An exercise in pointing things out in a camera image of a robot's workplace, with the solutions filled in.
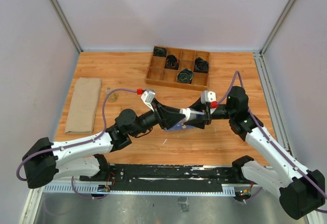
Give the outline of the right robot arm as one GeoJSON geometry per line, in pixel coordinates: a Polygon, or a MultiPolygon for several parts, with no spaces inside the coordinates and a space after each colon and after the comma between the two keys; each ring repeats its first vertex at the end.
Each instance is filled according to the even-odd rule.
{"type": "Polygon", "coordinates": [[[272,167],[266,169],[249,156],[233,162],[232,179],[237,183],[253,181],[273,194],[283,210],[293,219],[318,211],[325,204],[325,177],[311,171],[290,155],[253,115],[244,88],[233,86],[226,95],[226,104],[219,104],[216,94],[203,91],[190,107],[183,108],[183,123],[203,129],[212,120],[227,119],[231,130],[254,147],[272,167]]]}

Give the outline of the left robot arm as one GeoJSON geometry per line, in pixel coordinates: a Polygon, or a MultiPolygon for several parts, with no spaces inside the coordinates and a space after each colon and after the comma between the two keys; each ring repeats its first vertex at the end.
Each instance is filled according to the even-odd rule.
{"type": "Polygon", "coordinates": [[[132,109],[122,110],[114,125],[95,135],[65,142],[41,138],[22,157],[28,188],[36,189],[50,183],[65,163],[121,150],[131,144],[131,137],[138,138],[155,125],[168,130],[185,118],[179,109],[158,103],[140,116],[132,109]]]}

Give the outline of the white pill bottle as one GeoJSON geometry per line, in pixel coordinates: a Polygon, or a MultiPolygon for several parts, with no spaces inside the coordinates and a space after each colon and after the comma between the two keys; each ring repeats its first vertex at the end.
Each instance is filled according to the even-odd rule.
{"type": "Polygon", "coordinates": [[[179,113],[185,115],[185,117],[180,121],[181,123],[195,120],[204,115],[204,112],[192,108],[182,108],[179,113]]]}

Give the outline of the blue weekly pill organizer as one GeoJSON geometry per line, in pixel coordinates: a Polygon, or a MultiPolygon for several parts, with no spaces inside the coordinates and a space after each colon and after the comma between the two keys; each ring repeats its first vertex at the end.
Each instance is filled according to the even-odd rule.
{"type": "Polygon", "coordinates": [[[193,128],[192,126],[185,125],[183,123],[177,123],[173,127],[169,128],[169,129],[165,129],[165,131],[178,131],[178,130],[186,130],[186,129],[192,129],[192,128],[193,128]]]}

